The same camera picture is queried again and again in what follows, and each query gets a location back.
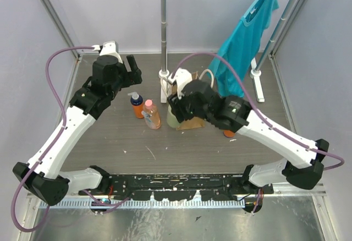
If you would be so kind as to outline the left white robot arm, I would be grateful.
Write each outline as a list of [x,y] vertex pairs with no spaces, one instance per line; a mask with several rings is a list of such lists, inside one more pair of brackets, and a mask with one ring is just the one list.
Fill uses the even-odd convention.
[[71,98],[66,118],[34,157],[14,166],[15,176],[25,180],[24,188],[47,205],[54,206],[66,195],[83,190],[90,189],[98,195],[109,192],[111,179],[104,169],[90,166],[63,172],[61,168],[73,147],[111,105],[117,93],[141,84],[142,72],[134,56],[128,55],[126,59],[130,71],[115,56],[99,56],[92,65],[92,75]]

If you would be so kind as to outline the orange bottle blue cap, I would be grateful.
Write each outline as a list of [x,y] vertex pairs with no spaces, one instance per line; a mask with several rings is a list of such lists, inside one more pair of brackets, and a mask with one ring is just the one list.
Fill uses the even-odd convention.
[[224,134],[224,136],[227,137],[227,138],[232,138],[232,137],[234,137],[234,135],[235,135],[235,133],[234,133],[234,132],[231,132],[230,130],[224,130],[224,131],[223,131],[223,134]]

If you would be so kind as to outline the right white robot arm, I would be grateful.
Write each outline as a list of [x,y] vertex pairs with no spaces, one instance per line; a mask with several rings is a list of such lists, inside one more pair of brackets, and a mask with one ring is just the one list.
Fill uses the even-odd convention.
[[311,190],[320,181],[324,156],[318,151],[328,150],[327,141],[302,138],[265,116],[259,116],[243,98],[222,97],[201,80],[189,82],[180,95],[171,94],[167,100],[179,122],[198,117],[220,130],[254,139],[282,156],[277,162],[246,167],[241,178],[241,187],[246,193],[252,194],[266,185],[282,182]]

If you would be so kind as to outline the green bottle cream cap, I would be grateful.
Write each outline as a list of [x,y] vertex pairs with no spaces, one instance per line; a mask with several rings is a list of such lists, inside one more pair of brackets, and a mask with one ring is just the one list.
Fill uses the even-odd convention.
[[175,128],[175,129],[179,126],[179,122],[175,117],[175,115],[172,113],[172,109],[170,105],[168,105],[168,109],[167,109],[167,124],[171,128]]

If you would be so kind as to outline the pink cap clear bottle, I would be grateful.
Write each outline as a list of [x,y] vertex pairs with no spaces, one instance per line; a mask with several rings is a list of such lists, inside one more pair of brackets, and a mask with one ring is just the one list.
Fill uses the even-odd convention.
[[143,105],[142,115],[147,126],[151,129],[158,129],[161,126],[160,114],[157,106],[150,99],[146,100]]

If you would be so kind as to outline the blue pump bottle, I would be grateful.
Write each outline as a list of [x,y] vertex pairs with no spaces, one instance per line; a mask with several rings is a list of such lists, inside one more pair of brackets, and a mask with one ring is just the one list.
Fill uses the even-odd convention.
[[143,98],[141,95],[139,95],[137,92],[130,92],[128,93],[128,96],[130,97],[130,103],[133,107],[134,114],[136,118],[138,119],[143,119]]

